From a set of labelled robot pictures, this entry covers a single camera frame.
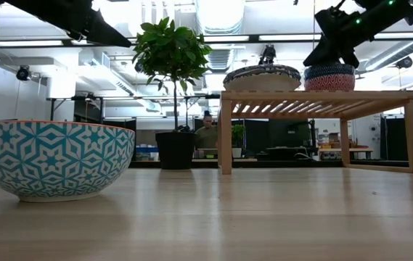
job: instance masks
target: green plant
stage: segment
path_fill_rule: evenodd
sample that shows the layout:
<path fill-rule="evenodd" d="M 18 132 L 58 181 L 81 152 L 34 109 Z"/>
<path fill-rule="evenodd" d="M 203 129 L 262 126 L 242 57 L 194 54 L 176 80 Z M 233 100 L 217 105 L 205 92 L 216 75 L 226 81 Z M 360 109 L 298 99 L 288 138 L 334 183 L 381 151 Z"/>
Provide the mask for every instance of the green plant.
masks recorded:
<path fill-rule="evenodd" d="M 232 126 L 232 145 L 237 148 L 243 147 L 243 138 L 245 137 L 246 128 L 244 125 Z"/>
<path fill-rule="evenodd" d="M 137 64 L 142 72 L 148 75 L 147 85 L 152 81 L 158 82 L 158 90 L 163 87 L 165 80 L 174 83 L 174 114 L 175 129 L 179 127 L 177 117 L 177 82 L 186 91 L 187 82 L 195 85 L 193 79 L 199 80 L 208 69 L 205 55 L 212 49 L 205 45 L 203 34 L 197 34 L 186 27 L 176 29 L 174 21 L 168 26 L 169 17 L 162 19 L 159 24 L 141 24 L 143 34 L 137 34 L 136 55 Z"/>

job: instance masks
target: geometric star pattern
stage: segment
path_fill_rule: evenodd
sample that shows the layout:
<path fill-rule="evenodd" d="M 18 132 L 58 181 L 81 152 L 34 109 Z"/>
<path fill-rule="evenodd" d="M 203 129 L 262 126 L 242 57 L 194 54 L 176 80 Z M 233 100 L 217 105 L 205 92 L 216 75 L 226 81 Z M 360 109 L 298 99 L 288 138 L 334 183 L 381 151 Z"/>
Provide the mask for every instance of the geometric star pattern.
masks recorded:
<path fill-rule="evenodd" d="M 106 125 L 0 121 L 0 188 L 42 198 L 101 191 L 127 170 L 134 138 Z"/>

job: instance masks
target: wooden shelf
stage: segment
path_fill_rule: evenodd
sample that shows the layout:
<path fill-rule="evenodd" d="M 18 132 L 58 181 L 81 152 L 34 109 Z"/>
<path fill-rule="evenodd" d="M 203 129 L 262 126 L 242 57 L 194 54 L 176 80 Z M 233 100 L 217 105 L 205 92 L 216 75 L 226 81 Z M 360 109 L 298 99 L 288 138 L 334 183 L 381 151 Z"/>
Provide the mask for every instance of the wooden shelf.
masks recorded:
<path fill-rule="evenodd" d="M 232 173 L 232 118 L 339 118 L 343 165 L 356 167 L 350 165 L 348 120 L 398 107 L 405 109 L 408 136 L 409 168 L 402 171 L 413 173 L 413 91 L 223 91 L 218 120 L 219 167 L 223 174 Z"/>

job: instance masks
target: plant stem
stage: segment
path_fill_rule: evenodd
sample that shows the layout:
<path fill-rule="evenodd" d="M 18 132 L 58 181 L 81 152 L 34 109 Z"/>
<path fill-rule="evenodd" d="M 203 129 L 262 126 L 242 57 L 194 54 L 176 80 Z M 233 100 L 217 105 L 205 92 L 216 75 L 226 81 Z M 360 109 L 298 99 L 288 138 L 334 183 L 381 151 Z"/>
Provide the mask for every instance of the plant stem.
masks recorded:
<path fill-rule="evenodd" d="M 174 82 L 174 126 L 176 127 L 175 130 L 179 128 L 179 119 L 177 117 L 177 83 L 175 80 Z"/>

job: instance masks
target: security camera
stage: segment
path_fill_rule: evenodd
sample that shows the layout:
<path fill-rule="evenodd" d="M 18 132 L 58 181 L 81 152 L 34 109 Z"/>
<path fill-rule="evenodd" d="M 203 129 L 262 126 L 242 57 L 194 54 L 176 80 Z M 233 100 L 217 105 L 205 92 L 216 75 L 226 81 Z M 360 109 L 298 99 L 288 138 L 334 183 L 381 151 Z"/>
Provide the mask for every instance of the security camera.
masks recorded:
<path fill-rule="evenodd" d="M 16 78 L 21 81 L 29 81 L 32 78 L 29 66 L 21 65 L 20 69 L 17 71 Z"/>

